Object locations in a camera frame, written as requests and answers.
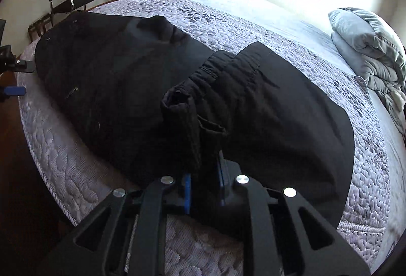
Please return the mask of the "folded grey duvet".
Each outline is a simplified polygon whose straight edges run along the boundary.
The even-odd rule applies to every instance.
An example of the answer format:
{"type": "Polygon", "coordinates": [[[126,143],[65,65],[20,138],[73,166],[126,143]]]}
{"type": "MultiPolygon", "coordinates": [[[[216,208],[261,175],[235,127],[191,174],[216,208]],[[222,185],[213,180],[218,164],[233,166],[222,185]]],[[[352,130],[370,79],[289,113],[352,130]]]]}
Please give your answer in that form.
{"type": "Polygon", "coordinates": [[[405,48],[400,38],[380,16],[360,8],[338,8],[328,18],[340,55],[405,135],[405,48]]]}

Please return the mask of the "small dark wooden stool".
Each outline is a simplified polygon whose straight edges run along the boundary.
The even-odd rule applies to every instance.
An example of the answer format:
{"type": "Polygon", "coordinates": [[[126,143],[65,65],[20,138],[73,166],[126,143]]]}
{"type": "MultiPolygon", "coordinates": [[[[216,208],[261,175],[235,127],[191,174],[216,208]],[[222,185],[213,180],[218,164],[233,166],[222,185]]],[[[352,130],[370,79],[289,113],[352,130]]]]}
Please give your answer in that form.
{"type": "Polygon", "coordinates": [[[42,16],[40,19],[36,20],[27,29],[27,33],[28,33],[30,42],[32,43],[38,37],[41,37],[48,30],[50,30],[53,26],[54,26],[53,18],[50,13],[47,13],[44,16],[42,16]]]}

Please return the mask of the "black quilted pants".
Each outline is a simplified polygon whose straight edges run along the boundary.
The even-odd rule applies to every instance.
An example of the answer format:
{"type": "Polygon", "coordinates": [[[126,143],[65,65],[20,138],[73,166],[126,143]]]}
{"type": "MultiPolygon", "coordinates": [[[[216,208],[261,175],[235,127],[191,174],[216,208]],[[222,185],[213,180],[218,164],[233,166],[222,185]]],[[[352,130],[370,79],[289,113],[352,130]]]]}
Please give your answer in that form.
{"type": "Polygon", "coordinates": [[[212,177],[218,155],[295,188],[331,225],[348,197],[347,113],[262,43],[213,51],[163,16],[75,12],[35,48],[37,74],[85,145],[145,187],[212,177]]]}

